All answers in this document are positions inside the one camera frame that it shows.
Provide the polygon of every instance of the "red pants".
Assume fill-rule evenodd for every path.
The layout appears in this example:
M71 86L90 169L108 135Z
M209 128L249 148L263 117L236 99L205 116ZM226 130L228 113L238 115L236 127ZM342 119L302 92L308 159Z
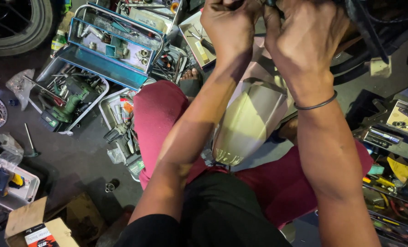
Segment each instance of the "red pants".
M188 106L189 102L183 92L169 81L146 85L135 95L135 131L145 163L145 168L140 174L143 189L146 188L155 168L164 139ZM363 177L369 172L373 160L361 143L357 141L355 143L362 165L361 177ZM190 170L187 182L207 170L226 172L220 166L206 166L204 160L199 157ZM314 192L301 169L296 146L279 160L237 171L234 174L256 193L265 216L278 228L317 207Z

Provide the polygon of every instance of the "screwdriver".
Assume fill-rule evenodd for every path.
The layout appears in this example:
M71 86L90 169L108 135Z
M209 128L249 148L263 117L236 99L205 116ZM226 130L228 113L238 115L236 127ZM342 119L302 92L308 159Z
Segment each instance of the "screwdriver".
M195 37L197 40L199 40L201 45L204 48L206 48L210 53L212 53L214 56L216 56L216 52L214 51L214 47L210 42L208 42L205 38L198 37L196 34L192 33L190 30L189 30L189 33L191 35L193 35L193 37Z

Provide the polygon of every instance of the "black rubber bracelet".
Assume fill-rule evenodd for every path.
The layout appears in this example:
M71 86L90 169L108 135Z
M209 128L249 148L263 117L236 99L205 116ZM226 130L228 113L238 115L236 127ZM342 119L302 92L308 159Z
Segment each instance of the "black rubber bracelet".
M295 102L294 102L294 107L297 110L312 110L312 109L315 109L315 108L322 107L323 105L327 105L328 103L331 103L337 97L337 95L338 95L337 91L334 90L332 98L330 98L330 99L326 100L325 102L322 102L322 103L320 103L318 105L310 106L310 107L300 107L300 106L296 105Z

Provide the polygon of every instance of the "cordless drill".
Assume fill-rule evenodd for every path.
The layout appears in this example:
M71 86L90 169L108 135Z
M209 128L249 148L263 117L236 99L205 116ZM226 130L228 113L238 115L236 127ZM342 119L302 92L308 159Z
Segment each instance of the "cordless drill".
M68 76L66 86L71 93L64 107L54 106L42 112L41 120L51 132L62 132L73 121L74 111L80 102L90 103L98 97L98 93L83 76Z

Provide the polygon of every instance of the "toolbox handle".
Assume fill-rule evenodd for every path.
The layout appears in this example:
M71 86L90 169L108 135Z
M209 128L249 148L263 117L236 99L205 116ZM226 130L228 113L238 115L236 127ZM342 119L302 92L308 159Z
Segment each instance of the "toolbox handle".
M157 54L155 54L155 57L154 57L154 59L153 59L152 64L155 63L155 61L158 59L158 57L159 57L159 56L161 55L161 53L163 52L163 49L164 49L164 39L163 39L163 36L161 36L158 32L154 32L152 29L150 29L150 28L148 28L148 27L146 27L146 26L144 26L144 25L141 25L141 24L138 23L138 22L134 22L134 21L132 21L132 20L130 20L130 19L124 18L121 14L117 14L117 13L112 12L112 11L106 12L105 9L103 9L103 8L100 8L100 7L91 5L91 4L84 4L84 5L80 6L79 8L77 8L77 10L76 10L75 13L74 13L74 16L77 17L77 15L79 14L79 12L80 12L82 9L85 9L85 8L87 8L87 7L93 8L93 9L95 9L95 10L97 10L97 11L100 11L100 12L103 12L103 13L105 13L105 14L108 14L108 15L114 17L114 18L120 19L120 20L122 20L122 21L124 21L124 22L126 22L126 23L128 23L128 24L135 25L135 26L137 26L137 27L139 27L139 28L142 28L142 29L144 29L144 30L146 30L146 31L149 31L149 32L151 32L151 33L154 33L154 34L159 38L160 42L159 42L159 46L158 46L158 49L157 49Z

